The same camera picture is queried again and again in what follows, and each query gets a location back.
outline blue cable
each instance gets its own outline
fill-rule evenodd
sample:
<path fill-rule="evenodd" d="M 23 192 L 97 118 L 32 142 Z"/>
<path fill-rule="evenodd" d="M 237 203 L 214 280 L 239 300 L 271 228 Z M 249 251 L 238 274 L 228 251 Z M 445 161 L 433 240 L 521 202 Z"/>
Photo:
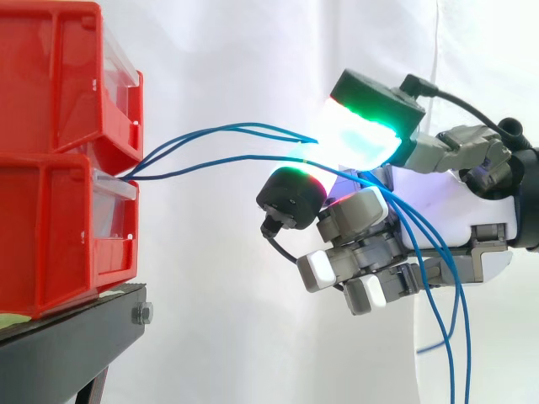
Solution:
<path fill-rule="evenodd" d="M 385 188 L 384 185 L 373 174 L 368 173 L 368 172 L 365 172 L 364 174 L 366 174 L 366 176 L 373 183 L 375 183 L 378 186 L 378 188 L 380 188 L 381 186 L 383 188 Z M 468 402 L 470 401 L 470 385 L 471 385 L 471 376 L 472 376 L 472 339 L 471 339 L 471 335 L 470 335 L 470 319 L 469 319 L 469 315 L 468 315 L 466 297 L 464 295 L 464 289 L 462 288 L 462 282 L 460 280 L 460 277 L 458 275 L 458 271 L 456 269 L 455 260 L 453 258 L 453 255 L 451 254 L 451 250 L 447 246 L 446 242 L 444 241 L 444 239 L 440 235 L 440 233 L 417 210 L 413 209 L 411 206 L 409 206 L 408 204 L 403 202 L 401 199 L 397 199 L 396 201 L 397 201 L 398 204 L 401 205 L 403 210 L 410 217 L 410 219 L 412 219 L 412 221 L 418 227 L 418 229 L 420 229 L 421 232 L 423 232 L 423 234 L 425 234 L 425 236 L 429 240 L 430 244 L 432 244 L 432 246 L 435 248 L 435 250 L 444 259 L 444 261 L 446 261 L 447 266 L 449 267 L 451 273 L 453 274 L 453 278 L 455 279 L 455 287 L 456 287 L 455 302 L 453 304 L 453 314 L 451 316 L 451 329 L 449 331 L 448 338 L 451 338 L 451 336 L 452 336 L 452 334 L 453 334 L 453 332 L 455 330 L 456 314 L 458 312 L 458 300 L 459 300 L 459 296 L 460 296 L 460 299 L 462 300 L 462 312 L 464 313 L 464 326 L 465 326 L 465 331 L 466 331 L 466 351 L 467 351 L 466 387 L 465 387 L 465 393 L 464 393 L 464 402 L 466 404 L 468 404 Z M 394 200 L 390 199 L 387 202 L 395 210 L 396 206 L 395 206 Z M 427 227 L 429 227 L 432 234 L 435 235 L 435 237 L 438 239 L 438 241 L 442 245 L 443 251 L 440 248 L 440 246 L 434 241 L 434 239 L 429 234 L 429 232 L 425 230 L 425 228 L 423 227 L 423 225 L 421 223 L 419 223 L 417 218 L 419 218 L 423 223 L 425 223 L 425 225 L 427 225 Z M 445 341 L 442 341 L 440 343 L 429 346 L 427 348 L 419 349 L 417 351 L 417 354 L 423 354 L 423 353 L 429 352 L 430 350 L 442 347 L 442 346 L 445 345 L 445 343 L 446 343 Z"/>
<path fill-rule="evenodd" d="M 365 172 L 363 172 L 363 175 L 365 177 L 367 177 L 369 179 L 369 181 L 374 183 L 378 188 L 380 188 L 380 187 L 385 188 L 384 184 L 382 182 L 380 182 L 380 180 L 375 175 L 373 175 L 372 173 L 370 173 L 368 171 L 365 171 Z M 396 209 L 395 202 L 393 202 L 390 199 L 387 202 L 393 208 L 393 210 Z M 451 271 L 451 274 L 453 275 L 453 279 L 455 280 L 455 300 L 454 300 L 454 303 L 453 303 L 453 312 L 452 312 L 452 315 L 451 315 L 451 327 L 449 329 L 449 334 L 448 334 L 448 337 L 451 340 L 451 337 L 453 336 L 453 333 L 455 331 L 456 315 L 458 313 L 458 302 L 459 302 L 459 297 L 460 297 L 460 290 L 462 288 L 460 277 L 459 277 L 458 271 L 456 269 L 455 261 L 453 260 L 451 252 L 449 252 L 450 253 L 449 255 L 451 256 L 451 259 L 449 259 L 448 254 L 445 251 L 441 251 L 438 244 L 436 244 L 436 242 L 432 239 L 430 234 L 424 229 L 424 227 L 417 221 L 417 219 L 414 217 L 413 214 L 410 213 L 410 211 L 408 209 L 404 209 L 404 211 L 410 217 L 410 219 L 412 219 L 414 224 L 423 232 L 423 234 L 426 235 L 426 237 L 429 240 L 430 244 L 440 254 L 442 259 L 444 261 L 446 261 L 447 266 L 449 267 L 449 269 Z M 418 349 L 417 354 L 424 354 L 426 352 L 429 352 L 429 351 L 431 351 L 433 349 L 440 348 L 442 346 L 444 346 L 443 341 L 441 341 L 440 343 L 437 343 L 435 345 L 426 347 L 426 348 Z"/>
<path fill-rule="evenodd" d="M 345 173 L 338 172 L 337 170 L 333 170 L 332 168 L 325 167 L 325 166 L 323 166 L 321 164 L 318 164 L 318 163 L 315 163 L 315 162 L 309 162 L 309 161 L 304 161 L 304 160 L 301 160 L 301 159 L 295 159 L 294 157 L 275 157 L 275 156 L 256 156 L 256 155 L 230 157 L 228 159 L 221 159 L 221 160 L 216 160 L 214 162 L 202 163 L 202 164 L 199 164 L 199 165 L 196 165 L 196 166 L 193 166 L 193 167 L 186 168 L 184 170 L 179 170 L 177 172 L 163 174 L 163 175 L 160 175 L 160 176 L 135 177 L 133 175 L 134 173 L 138 173 L 142 169 L 148 167 L 149 165 L 153 164 L 154 162 L 156 162 L 156 161 L 160 160 L 161 158 L 167 156 L 168 154 L 170 154 L 174 150 L 178 149 L 179 147 L 181 147 L 182 145 L 184 145 L 188 141 L 192 141 L 192 140 L 194 140 L 194 139 L 196 139 L 198 137 L 213 133 L 213 132 L 218 131 L 218 130 L 235 130 L 235 131 L 239 131 L 239 132 L 243 132 L 243 133 L 249 133 L 249 134 L 255 135 L 255 136 L 262 136 L 262 137 L 266 137 L 266 138 L 270 138 L 270 139 L 276 139 L 276 140 L 280 140 L 280 141 L 294 141 L 294 142 L 297 141 L 296 139 L 282 138 L 280 136 L 273 136 L 273 135 L 263 134 L 263 133 L 253 131 L 253 130 L 238 129 L 238 127 L 240 127 L 240 126 L 254 126 L 254 127 L 261 127 L 261 128 L 265 128 L 265 129 L 275 130 L 275 131 L 279 131 L 280 133 L 284 133 L 284 134 L 287 134 L 287 135 L 290 135 L 290 136 L 294 136 L 299 141 L 317 143 L 317 141 L 314 140 L 313 138 L 302 136 L 302 135 L 299 135 L 299 134 L 297 134 L 295 132 L 291 132 L 289 130 L 284 130 L 284 129 L 281 129 L 281 128 L 278 128 L 278 127 L 275 127 L 275 126 L 272 126 L 272 125 L 258 124 L 258 123 L 243 123 L 243 124 L 225 125 L 225 126 L 222 126 L 222 127 L 212 128 L 212 129 L 209 129 L 209 130 L 198 130 L 198 131 L 192 132 L 192 133 L 190 133 L 188 135 L 179 136 L 179 137 L 177 137 L 175 139 L 172 139 L 171 141 L 168 141 L 168 142 L 164 143 L 163 145 L 161 145 L 160 147 L 158 147 L 157 149 L 152 151 L 148 156 L 146 156 L 145 159 L 143 159 L 142 162 L 139 163 L 139 165 L 137 167 L 135 167 L 135 169 L 133 169 L 133 171 L 131 171 L 131 173 L 127 174 L 124 177 L 124 179 L 125 180 L 128 180 L 128 179 L 132 179 L 132 180 L 164 179 L 164 178 L 169 178 L 169 177 L 173 177 L 173 176 L 182 175 L 182 174 L 185 174 L 185 173 L 190 173 L 192 171 L 196 171 L 196 170 L 202 169 L 204 167 L 212 167 L 212 166 L 218 165 L 218 164 L 225 164 L 227 162 L 242 161 L 242 160 L 266 160 L 266 161 L 304 162 L 304 163 L 313 165 L 314 167 L 318 167 L 318 168 L 324 169 L 326 171 L 329 171 L 331 173 L 334 173 L 336 175 L 339 175 L 341 177 L 348 178 L 348 179 L 350 179 L 352 181 L 355 181 L 355 182 L 358 182 L 358 183 L 363 183 L 364 185 L 367 185 L 367 186 L 373 185 L 373 184 L 368 183 L 366 181 L 362 182 L 359 178 L 353 178 L 351 176 L 349 177 Z M 171 147 L 171 149 L 169 149 L 166 152 L 162 153 L 162 155 L 160 155 L 158 158 L 153 159 L 151 161 L 148 161 L 155 154 L 160 152 L 165 147 L 172 145 L 174 142 L 179 142 L 179 144 L 177 144 L 174 147 Z M 466 403 L 468 403 L 468 400 L 469 400 L 469 387 L 470 387 L 470 369 L 471 369 L 471 355 L 470 355 L 470 353 L 471 353 L 471 338 L 470 338 L 470 329 L 469 329 L 469 318 L 468 318 L 468 313 L 467 313 L 467 303 L 466 303 L 466 300 L 465 300 L 464 295 L 463 295 L 463 289 L 462 289 L 462 286 L 460 285 L 460 280 L 458 279 L 458 272 L 456 271 L 455 263 L 454 263 L 454 260 L 453 260 L 453 258 L 451 256 L 451 252 L 449 250 L 449 247 L 446 245 L 443 238 L 441 238 L 440 234 L 434 229 L 434 227 L 421 214 L 419 214 L 419 212 L 417 212 L 416 210 L 414 210 L 414 208 L 412 208 L 411 206 L 406 204 L 404 201 L 402 201 L 401 199 L 399 199 L 398 197 L 393 195 L 387 189 L 381 189 L 381 191 L 386 195 L 387 198 L 389 198 L 391 200 L 391 202 L 395 201 L 395 202 L 397 202 L 398 205 L 401 206 L 401 208 L 412 219 L 414 224 L 425 234 L 425 236 L 431 241 L 433 246 L 435 246 L 435 248 L 438 251 L 438 253 L 440 254 L 440 256 L 445 259 L 445 261 L 448 263 L 448 266 L 451 269 L 451 272 L 452 273 L 454 272 L 454 274 L 456 274 L 456 284 L 457 283 L 459 284 L 458 292 L 456 292 L 456 295 L 458 293 L 459 295 L 462 296 L 461 297 L 462 298 L 462 307 L 463 307 L 463 311 L 464 311 L 464 320 L 465 320 L 465 327 L 466 327 L 466 332 L 467 332 L 468 358 L 467 358 Z M 435 237 L 439 239 L 440 243 L 442 244 L 442 247 L 445 250 L 445 253 L 442 252 L 438 246 L 436 246 L 436 244 L 434 243 L 434 241 L 430 237 L 430 234 L 424 229 L 424 227 L 422 227 L 417 222 L 415 216 L 418 217 L 420 220 L 422 220 L 425 223 L 425 225 L 427 225 L 427 227 L 429 227 L 430 231 L 435 235 Z M 419 253 L 418 258 L 422 257 L 419 249 L 416 252 L 416 254 L 417 253 Z M 456 298 L 456 303 L 455 303 L 455 305 L 453 307 L 453 317 L 452 317 L 452 321 L 451 321 L 451 329 L 450 329 L 450 334 L 449 334 L 450 336 L 452 336 L 452 334 L 454 332 L 457 311 L 458 311 L 458 299 Z M 429 351 L 431 349 L 438 348 L 439 346 L 442 346 L 442 345 L 446 345 L 446 347 L 447 347 L 447 344 L 449 342 L 449 339 L 448 339 L 449 337 L 447 336 L 447 334 L 445 334 L 445 337 L 447 337 L 447 340 L 446 340 L 446 338 L 444 338 L 444 341 L 442 343 L 438 343 L 438 344 L 436 344 L 435 346 L 432 346 L 432 347 L 423 348 L 423 349 L 419 350 L 419 353 L 427 352 L 427 351 Z M 448 355 L 450 355 L 450 354 L 451 354 L 451 347 L 449 347 L 449 351 L 448 351 Z"/>
<path fill-rule="evenodd" d="M 149 175 L 149 176 L 138 176 L 138 177 L 135 176 L 135 177 L 132 177 L 130 179 L 134 180 L 134 181 L 159 180 L 159 179 L 177 177 L 179 175 L 183 175 L 183 174 L 186 174 L 186 173 L 192 173 L 193 171 L 197 171 L 197 170 L 200 170 L 200 169 L 206 168 L 206 167 L 212 167 L 212 166 L 217 166 L 217 165 L 220 165 L 220 164 L 227 164 L 229 162 L 239 162 L 239 161 L 245 161 L 245 160 L 302 162 L 302 163 L 312 165 L 314 167 L 321 168 L 322 170 L 333 173 L 333 174 L 338 175 L 340 177 L 347 178 L 347 179 L 349 179 L 351 181 L 361 183 L 361 184 L 366 185 L 366 186 L 374 186 L 373 183 L 369 183 L 368 181 L 365 181 L 363 179 L 354 177 L 354 176 L 349 175 L 347 173 L 342 173 L 342 172 L 340 172 L 338 170 L 334 170 L 334 169 L 332 169 L 330 167 L 326 167 L 326 166 L 324 166 L 322 164 L 319 164 L 317 162 L 311 162 L 311 161 L 308 161 L 308 160 L 302 160 L 301 158 L 295 158 L 295 157 L 260 156 L 260 155 L 244 155 L 244 156 L 222 158 L 222 159 L 219 159 L 219 160 L 215 160 L 213 162 L 203 162 L 203 163 L 197 164 L 197 165 L 195 165 L 193 167 L 184 168 L 182 170 L 178 170 L 178 171 L 175 171 L 175 172 L 172 172 L 172 173 L 165 173 L 165 174 L 160 174 L 160 175 Z M 389 190 L 387 190 L 385 188 L 380 188 L 380 191 L 383 194 L 385 194 L 385 196 L 388 197 L 391 200 L 402 201 L 401 199 L 399 199 L 397 196 L 393 195 Z M 409 207 L 410 210 L 412 209 L 411 206 L 409 206 L 408 204 L 405 204 L 405 207 L 406 208 Z M 425 285 L 428 285 L 427 273 L 426 273 L 426 271 L 424 269 L 424 264 L 423 264 L 423 256 L 421 254 L 421 251 L 419 250 L 419 246 L 418 246 L 418 243 L 417 243 L 417 241 L 415 239 L 414 233 L 412 232 L 412 229 L 411 229 L 409 223 L 406 221 L 406 218 L 404 218 L 402 212 L 400 212 L 399 209 L 397 209 L 396 213 L 399 215 L 399 219 L 403 223 L 403 226 L 406 228 L 406 231 L 408 232 L 408 234 L 410 236 L 410 240 L 412 241 L 412 243 L 414 245 L 414 250 L 415 250 L 416 255 L 418 257 L 418 260 L 419 260 L 419 269 L 420 269 L 420 272 L 421 272 L 421 278 L 423 280 L 423 283 Z M 432 296 L 432 293 L 430 292 L 430 289 L 428 287 L 425 288 L 425 292 L 427 294 L 430 306 L 432 308 L 432 311 L 435 314 L 436 321 L 438 321 L 438 325 L 440 326 L 440 330 L 441 330 L 442 336 L 444 338 L 444 344 L 446 346 L 447 356 L 448 356 L 448 361 L 449 361 L 449 368 L 450 368 L 451 404 L 454 404 L 455 403 L 455 370 L 454 370 L 454 364 L 453 364 L 453 355 L 452 355 L 452 352 L 451 352 L 451 345 L 449 344 L 449 338 L 447 336 L 447 331 L 446 331 L 444 323 L 443 323 L 443 321 L 441 319 L 440 313 L 438 312 L 438 309 L 436 307 L 436 303 L 434 302 L 434 298 Z"/>
<path fill-rule="evenodd" d="M 267 133 L 258 132 L 255 130 L 249 130 L 249 129 L 243 129 L 243 127 L 255 127 L 255 128 L 262 128 L 266 130 L 273 130 L 275 132 L 279 132 L 284 135 L 292 136 L 290 137 L 283 137 L 283 136 L 275 136 L 270 135 Z M 209 135 L 211 133 L 215 133 L 218 131 L 236 131 L 236 132 L 242 132 L 247 133 L 254 136 L 264 137 L 266 139 L 272 139 L 276 141 L 290 141 L 290 142 L 301 142 L 301 143 L 318 143 L 316 139 L 313 139 L 308 136 L 300 135 L 299 133 L 293 132 L 291 130 L 283 129 L 278 126 L 273 125 L 267 125 L 267 124 L 260 124 L 258 122 L 243 122 L 238 124 L 230 124 L 230 125 L 224 125 L 224 126 L 217 126 L 216 128 L 210 128 L 210 129 L 204 129 L 204 130 L 196 130 L 194 132 L 188 133 L 186 135 L 175 137 L 174 139 L 171 139 L 170 141 L 166 141 L 161 146 L 157 147 L 155 150 L 150 152 L 146 157 L 142 159 L 141 162 L 139 162 L 135 168 L 133 168 L 128 174 L 126 174 L 123 179 L 131 179 L 136 173 L 139 173 L 144 168 L 152 165 L 153 163 L 157 162 L 158 160 L 161 160 L 163 157 L 166 157 L 168 154 L 174 152 L 181 146 L 183 146 L 185 143 L 188 143 L 190 141 L 193 141 L 195 139 L 198 139 L 199 137 Z M 169 147 L 173 145 L 174 143 L 177 143 L 175 146 L 170 147 L 168 150 L 166 150 L 164 153 L 161 153 L 158 157 L 150 160 L 153 156 L 155 156 L 157 153 L 159 153 L 161 150 L 165 149 L 166 147 Z"/>

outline black cable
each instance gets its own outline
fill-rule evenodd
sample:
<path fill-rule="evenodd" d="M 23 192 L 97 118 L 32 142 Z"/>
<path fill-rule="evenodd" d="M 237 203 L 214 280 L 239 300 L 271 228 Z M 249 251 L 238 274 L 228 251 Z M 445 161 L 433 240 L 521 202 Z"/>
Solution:
<path fill-rule="evenodd" d="M 414 99 L 419 96 L 431 98 L 440 97 L 446 101 L 449 101 L 450 103 L 453 103 L 454 105 L 461 107 L 465 111 L 475 116 L 481 122 L 483 122 L 489 129 L 495 131 L 496 133 L 499 133 L 499 135 L 502 137 L 502 142 L 504 143 L 504 145 L 512 152 L 532 148 L 531 143 L 522 133 L 522 125 L 520 125 L 517 120 L 511 119 L 510 122 L 505 122 L 507 125 L 504 124 L 504 121 L 506 120 L 502 120 L 499 125 L 496 125 L 492 120 L 487 117 L 487 115 L 483 114 L 481 111 L 479 111 L 463 99 L 458 98 L 453 94 L 449 94 L 445 91 L 439 90 L 435 84 L 433 84 L 432 82 L 428 82 L 421 77 L 414 76 L 413 74 L 408 74 L 399 89 Z"/>
<path fill-rule="evenodd" d="M 496 125 L 492 120 L 490 120 L 487 115 L 483 114 L 481 111 L 467 103 L 461 98 L 458 98 L 457 96 L 453 94 L 446 93 L 445 91 L 438 90 L 436 92 L 436 96 L 443 98 L 446 101 L 449 101 L 450 103 L 453 103 L 454 105 L 457 105 L 461 107 L 462 109 L 466 110 L 473 116 L 475 116 L 478 120 L 483 122 L 489 129 L 492 129 L 493 131 L 499 133 L 502 136 L 502 141 L 504 144 L 512 151 L 517 152 L 519 150 L 526 150 L 531 149 L 531 143 L 524 137 L 523 134 L 511 134 L 506 130 L 503 130 L 498 125 Z"/>
<path fill-rule="evenodd" d="M 294 265 L 296 265 L 297 263 L 297 258 L 294 257 L 292 254 L 290 254 L 289 252 L 287 252 L 283 247 L 280 246 L 280 244 L 274 239 L 274 238 L 266 238 L 266 240 L 268 240 L 268 243 L 280 254 L 282 255 L 284 258 L 286 258 L 287 260 L 289 260 L 291 263 L 293 263 Z M 334 288 L 336 290 L 340 290 L 341 292 L 344 291 L 344 288 L 342 285 L 340 284 L 334 284 Z"/>

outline red storage bin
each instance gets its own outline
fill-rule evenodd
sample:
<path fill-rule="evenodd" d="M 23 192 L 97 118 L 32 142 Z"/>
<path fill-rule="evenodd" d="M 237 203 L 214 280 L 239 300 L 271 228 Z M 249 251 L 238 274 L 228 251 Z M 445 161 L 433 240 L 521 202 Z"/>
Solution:
<path fill-rule="evenodd" d="M 0 55 L 0 152 L 81 152 L 112 175 L 142 159 L 142 75 L 99 5 L 0 2 Z"/>
<path fill-rule="evenodd" d="M 0 154 L 0 313 L 38 318 L 136 276 L 138 188 L 76 154 Z"/>

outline glowing green led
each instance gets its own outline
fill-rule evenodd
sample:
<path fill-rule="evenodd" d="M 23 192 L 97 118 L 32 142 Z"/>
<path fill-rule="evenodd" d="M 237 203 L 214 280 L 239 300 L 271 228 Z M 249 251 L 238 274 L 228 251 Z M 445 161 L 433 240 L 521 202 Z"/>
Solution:
<path fill-rule="evenodd" d="M 380 166 L 401 144 L 392 128 L 365 120 L 331 98 L 324 105 L 317 132 L 320 146 L 335 161 L 360 171 Z"/>

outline bolt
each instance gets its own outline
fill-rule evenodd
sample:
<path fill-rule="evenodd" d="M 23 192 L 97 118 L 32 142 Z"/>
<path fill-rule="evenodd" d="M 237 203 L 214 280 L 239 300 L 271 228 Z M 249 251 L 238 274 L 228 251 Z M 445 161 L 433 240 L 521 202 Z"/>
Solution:
<path fill-rule="evenodd" d="M 153 304 L 149 301 L 139 303 L 134 310 L 133 317 L 136 324 L 140 324 L 141 326 L 150 324 L 153 319 Z"/>

